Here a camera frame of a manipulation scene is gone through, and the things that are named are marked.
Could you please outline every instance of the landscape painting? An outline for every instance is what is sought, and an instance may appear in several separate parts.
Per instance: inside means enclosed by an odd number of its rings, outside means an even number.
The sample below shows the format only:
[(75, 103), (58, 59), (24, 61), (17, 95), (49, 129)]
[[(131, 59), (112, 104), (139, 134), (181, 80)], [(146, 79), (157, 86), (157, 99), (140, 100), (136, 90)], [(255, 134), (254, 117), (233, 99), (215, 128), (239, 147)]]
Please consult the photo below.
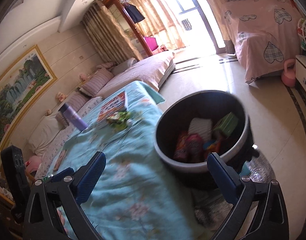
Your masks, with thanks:
[(32, 104), (56, 80), (37, 45), (0, 77), (0, 149)]

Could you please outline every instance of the book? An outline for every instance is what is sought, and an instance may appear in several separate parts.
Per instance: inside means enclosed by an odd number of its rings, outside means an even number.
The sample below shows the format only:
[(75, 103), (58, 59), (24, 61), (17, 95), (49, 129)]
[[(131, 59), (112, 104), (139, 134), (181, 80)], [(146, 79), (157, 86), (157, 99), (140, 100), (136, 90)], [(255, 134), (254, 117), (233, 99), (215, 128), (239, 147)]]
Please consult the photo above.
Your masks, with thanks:
[(107, 117), (114, 114), (115, 112), (123, 112), (126, 110), (127, 110), (127, 96), (126, 92), (123, 91), (101, 107), (101, 111), (97, 118), (97, 122), (102, 122), (106, 120)]

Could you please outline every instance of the tile floor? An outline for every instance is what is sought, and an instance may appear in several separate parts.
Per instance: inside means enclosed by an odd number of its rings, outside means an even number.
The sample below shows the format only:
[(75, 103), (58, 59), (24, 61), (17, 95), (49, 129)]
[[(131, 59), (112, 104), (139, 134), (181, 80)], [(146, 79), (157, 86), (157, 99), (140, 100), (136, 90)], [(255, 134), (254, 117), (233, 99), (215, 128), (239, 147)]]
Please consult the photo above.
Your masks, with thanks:
[[(200, 90), (222, 90), (238, 96), (250, 115), (255, 144), (271, 163), (280, 182), (290, 240), (296, 239), (306, 218), (306, 134), (299, 113), (279, 77), (247, 85), (245, 71), (238, 62), (219, 64), (219, 59), (226, 62), (228, 57), (213, 55), (178, 64), (177, 73), (171, 74), (160, 89), (166, 99), (160, 108), (165, 111), (177, 100)], [(175, 57), (175, 62), (183, 59)], [(297, 91), (293, 91), (300, 106), (305, 108)]]

